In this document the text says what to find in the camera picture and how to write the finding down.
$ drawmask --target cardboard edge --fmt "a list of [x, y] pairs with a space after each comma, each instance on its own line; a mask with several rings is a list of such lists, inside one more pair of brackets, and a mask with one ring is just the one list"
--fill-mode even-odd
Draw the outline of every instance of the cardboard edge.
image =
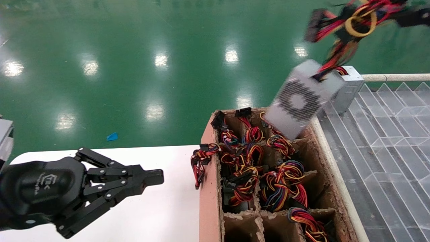
[[[211, 122], [214, 114], [211, 115], [201, 143], [213, 143], [215, 133]], [[200, 208], [199, 208], [199, 241], [205, 242], [222, 242], [224, 229], [224, 220], [220, 209], [221, 193], [218, 157], [213, 156], [211, 162], [206, 166], [205, 178], [200, 187]]]

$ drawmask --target white tabletop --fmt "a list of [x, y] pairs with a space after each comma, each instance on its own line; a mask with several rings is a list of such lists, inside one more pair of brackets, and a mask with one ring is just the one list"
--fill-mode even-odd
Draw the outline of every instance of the white tabletop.
[[[124, 199], [70, 239], [58, 234], [53, 224], [44, 224], [29, 230], [0, 232], [0, 242], [198, 242], [199, 192], [194, 188], [190, 165], [190, 156], [198, 148], [94, 149], [123, 165], [140, 164], [144, 170], [162, 169], [164, 184], [149, 186], [142, 195]], [[18, 156], [11, 164], [56, 161], [75, 153], [75, 150], [29, 152]]]

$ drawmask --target black connector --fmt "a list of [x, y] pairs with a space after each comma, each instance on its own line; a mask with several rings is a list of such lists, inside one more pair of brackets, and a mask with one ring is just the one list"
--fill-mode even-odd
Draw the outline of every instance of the black connector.
[[208, 144], [200, 144], [200, 150], [209, 151], [209, 145]]
[[400, 27], [411, 27], [417, 25], [430, 26], [430, 8], [407, 9], [390, 16]]
[[221, 111], [218, 111], [215, 114], [215, 118], [211, 122], [214, 129], [217, 129], [218, 131], [226, 131], [228, 129], [228, 126], [224, 123], [224, 116], [224, 113]]
[[252, 171], [247, 171], [238, 177], [236, 177], [234, 175], [230, 176], [228, 178], [228, 181], [230, 183], [234, 183], [234, 184], [237, 184], [237, 183], [242, 184], [242, 183], [247, 182], [251, 178], [251, 176], [252, 176]]
[[238, 109], [236, 110], [234, 116], [236, 118], [238, 117], [248, 117], [251, 115], [251, 108], [244, 108], [244, 109]]
[[201, 160], [202, 165], [208, 165], [209, 162], [211, 162], [211, 158], [205, 158], [204, 160]]
[[267, 164], [262, 165], [263, 167], [263, 173], [267, 173], [269, 171], [270, 166]]
[[357, 6], [354, 4], [345, 5], [344, 8], [342, 8], [342, 12], [338, 16], [338, 19], [347, 20], [354, 14], [356, 10], [357, 10]]
[[309, 23], [307, 24], [306, 33], [304, 35], [304, 40], [311, 43], [316, 42], [316, 36], [321, 30], [321, 22], [325, 18], [326, 9], [314, 9], [310, 15]]
[[[370, 28], [367, 25], [354, 25], [353, 28], [359, 32], [359, 33], [367, 33], [369, 32]], [[348, 31], [345, 29], [345, 27], [340, 28], [335, 32], [336, 37], [344, 44], [351, 42], [351, 41], [360, 41], [362, 38], [357, 38], [348, 33]]]
[[264, 128], [269, 127], [269, 124], [268, 124], [266, 121], [264, 121], [264, 120], [262, 120], [262, 121], [261, 121], [261, 125], [262, 125]]
[[197, 165], [198, 163], [199, 163], [199, 160], [195, 157], [191, 160], [191, 165]]

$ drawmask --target green floor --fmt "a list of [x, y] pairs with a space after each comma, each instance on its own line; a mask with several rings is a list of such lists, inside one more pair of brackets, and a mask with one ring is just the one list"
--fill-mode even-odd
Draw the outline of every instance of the green floor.
[[[0, 114], [15, 122], [12, 158], [80, 146], [197, 144], [215, 109], [267, 106], [292, 67], [324, 60], [333, 37], [303, 42], [308, 16], [320, 7], [327, 3], [4, 3]], [[392, 23], [362, 40], [350, 64], [362, 74], [430, 72], [429, 42], [430, 29]], [[107, 142], [112, 132], [119, 139]]]

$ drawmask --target black wire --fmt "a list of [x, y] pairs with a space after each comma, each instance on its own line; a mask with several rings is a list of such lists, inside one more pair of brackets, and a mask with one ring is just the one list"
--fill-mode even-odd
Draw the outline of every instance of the black wire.
[[346, 5], [346, 3], [342, 3], [342, 4], [332, 4], [330, 2], [326, 2], [327, 5], [331, 6], [331, 7], [340, 7], [340, 6], [344, 6]]

